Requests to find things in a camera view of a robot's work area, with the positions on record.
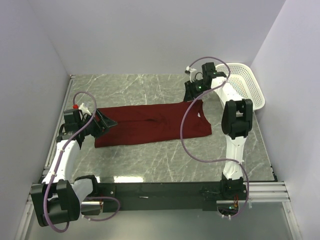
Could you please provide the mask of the dark red polo shirt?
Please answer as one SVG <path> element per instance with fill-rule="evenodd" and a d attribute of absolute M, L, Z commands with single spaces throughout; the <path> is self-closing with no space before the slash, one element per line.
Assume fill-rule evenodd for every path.
<path fill-rule="evenodd" d="M 131 105 L 99 108 L 101 113 L 117 122 L 109 132 L 94 142 L 95 148 L 139 145 L 180 139 L 183 116 L 192 102 Z M 200 138 L 212 134 L 205 117 L 203 101 L 197 100 L 183 124 L 183 138 Z"/>

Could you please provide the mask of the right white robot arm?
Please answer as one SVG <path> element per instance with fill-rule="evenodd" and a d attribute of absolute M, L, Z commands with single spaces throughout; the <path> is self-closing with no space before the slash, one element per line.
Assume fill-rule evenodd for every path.
<path fill-rule="evenodd" d="M 243 98 L 228 83 L 227 75 L 217 71 L 213 62 L 201 66 L 202 78 L 197 79 L 197 70 L 188 66 L 185 73 L 190 80 L 184 83 L 185 102 L 193 101 L 202 93 L 213 89 L 224 105 L 221 129 L 226 137 L 226 158 L 218 194 L 230 200 L 246 191 L 241 168 L 244 146 L 253 126 L 253 102 Z"/>

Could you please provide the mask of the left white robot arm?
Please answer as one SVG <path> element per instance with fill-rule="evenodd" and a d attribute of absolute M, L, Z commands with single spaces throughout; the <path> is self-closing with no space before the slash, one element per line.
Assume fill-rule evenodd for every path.
<path fill-rule="evenodd" d="M 64 123 L 58 130 L 56 152 L 51 167 L 42 182 L 31 188 L 31 199 L 41 227 L 76 221 L 83 201 L 94 201 L 100 195 L 94 175 L 78 177 L 70 183 L 75 160 L 86 136 L 98 139 L 117 122 L 100 110 L 94 113 L 83 106 L 63 112 Z"/>

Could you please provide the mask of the white perforated plastic basket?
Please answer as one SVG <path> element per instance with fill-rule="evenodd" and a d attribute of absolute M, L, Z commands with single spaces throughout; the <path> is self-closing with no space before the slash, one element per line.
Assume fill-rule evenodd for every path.
<path fill-rule="evenodd" d="M 221 105 L 227 101 L 240 101 L 250 99 L 253 103 L 253 110 L 259 110 L 265 105 L 265 98 L 252 70 L 242 63 L 218 64 L 215 66 L 218 72 L 229 76 L 224 86 L 215 89 Z"/>

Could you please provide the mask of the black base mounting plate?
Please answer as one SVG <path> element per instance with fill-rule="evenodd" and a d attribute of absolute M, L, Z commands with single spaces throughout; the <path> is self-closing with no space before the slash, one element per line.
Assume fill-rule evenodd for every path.
<path fill-rule="evenodd" d="M 87 200 L 103 202 L 104 213 L 121 211 L 216 211 L 219 201 L 245 200 L 242 179 L 209 182 L 98 183 Z"/>

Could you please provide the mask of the aluminium frame rail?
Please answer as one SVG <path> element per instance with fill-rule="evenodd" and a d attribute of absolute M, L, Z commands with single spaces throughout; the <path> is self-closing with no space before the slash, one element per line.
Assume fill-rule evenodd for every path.
<path fill-rule="evenodd" d="M 287 202 L 289 194 L 283 182 L 250 182 L 245 183 L 247 189 L 246 199 L 256 202 Z"/>

